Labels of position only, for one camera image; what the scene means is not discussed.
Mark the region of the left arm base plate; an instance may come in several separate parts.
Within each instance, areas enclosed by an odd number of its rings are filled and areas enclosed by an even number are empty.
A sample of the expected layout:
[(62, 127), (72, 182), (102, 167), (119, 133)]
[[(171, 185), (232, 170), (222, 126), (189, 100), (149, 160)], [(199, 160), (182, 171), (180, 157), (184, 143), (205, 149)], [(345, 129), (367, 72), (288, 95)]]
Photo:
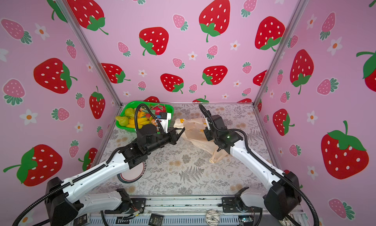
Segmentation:
[(143, 213), (146, 206), (146, 198), (131, 198), (124, 201), (115, 210), (105, 210), (105, 214), (139, 214)]

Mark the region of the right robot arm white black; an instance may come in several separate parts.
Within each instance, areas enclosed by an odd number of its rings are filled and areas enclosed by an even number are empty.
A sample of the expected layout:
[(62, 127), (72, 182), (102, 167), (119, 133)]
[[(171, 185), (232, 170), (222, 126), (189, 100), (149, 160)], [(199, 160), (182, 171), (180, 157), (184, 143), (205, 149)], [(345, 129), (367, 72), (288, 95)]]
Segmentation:
[(242, 162), (261, 181), (267, 193), (262, 196), (264, 207), (278, 220), (283, 220), (302, 201), (299, 179), (268, 163), (248, 145), (247, 134), (240, 129), (228, 129), (221, 116), (205, 115), (207, 140), (213, 140), (218, 149), (224, 150)]

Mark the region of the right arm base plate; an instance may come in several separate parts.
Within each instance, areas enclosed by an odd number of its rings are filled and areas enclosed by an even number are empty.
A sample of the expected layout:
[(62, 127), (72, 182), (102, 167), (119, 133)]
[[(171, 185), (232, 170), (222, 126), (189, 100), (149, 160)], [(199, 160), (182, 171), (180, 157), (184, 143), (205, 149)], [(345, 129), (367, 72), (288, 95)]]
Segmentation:
[(246, 206), (240, 198), (236, 197), (223, 197), (217, 206), (221, 207), (225, 213), (260, 213), (262, 211), (259, 207)]

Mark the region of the banana print plastic bag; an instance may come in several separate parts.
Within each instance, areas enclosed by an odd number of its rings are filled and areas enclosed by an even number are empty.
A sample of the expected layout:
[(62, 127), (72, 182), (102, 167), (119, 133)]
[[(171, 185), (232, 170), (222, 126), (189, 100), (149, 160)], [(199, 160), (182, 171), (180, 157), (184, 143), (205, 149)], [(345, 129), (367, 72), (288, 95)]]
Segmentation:
[(185, 128), (182, 135), (183, 139), (190, 141), (195, 147), (208, 152), (211, 155), (210, 163), (218, 163), (229, 154), (224, 151), (218, 150), (218, 146), (213, 140), (207, 141), (204, 130), (207, 128), (205, 118), (193, 119), (176, 119), (173, 125), (174, 128)]

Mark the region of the pink fake dragon fruit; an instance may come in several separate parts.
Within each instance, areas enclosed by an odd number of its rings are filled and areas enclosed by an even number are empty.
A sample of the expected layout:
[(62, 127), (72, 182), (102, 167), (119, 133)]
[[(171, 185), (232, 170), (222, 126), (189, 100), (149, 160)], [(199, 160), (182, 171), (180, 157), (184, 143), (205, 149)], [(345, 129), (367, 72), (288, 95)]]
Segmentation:
[(152, 106), (151, 110), (155, 115), (160, 115), (163, 112), (166, 113), (166, 107), (163, 105)]

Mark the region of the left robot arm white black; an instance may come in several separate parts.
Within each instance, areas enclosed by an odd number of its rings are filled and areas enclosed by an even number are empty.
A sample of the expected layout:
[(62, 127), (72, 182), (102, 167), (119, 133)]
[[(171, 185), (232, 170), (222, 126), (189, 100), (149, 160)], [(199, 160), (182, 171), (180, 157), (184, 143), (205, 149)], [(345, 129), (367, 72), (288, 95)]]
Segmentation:
[(168, 128), (166, 132), (157, 133), (155, 126), (144, 126), (137, 131), (136, 139), (115, 149), (106, 161), (71, 178), (50, 180), (45, 200), (50, 224), (65, 226), (77, 217), (98, 211), (114, 214), (137, 212), (124, 189), (104, 194), (90, 194), (90, 191), (113, 176), (143, 163), (153, 151), (168, 144), (176, 145), (184, 131)]

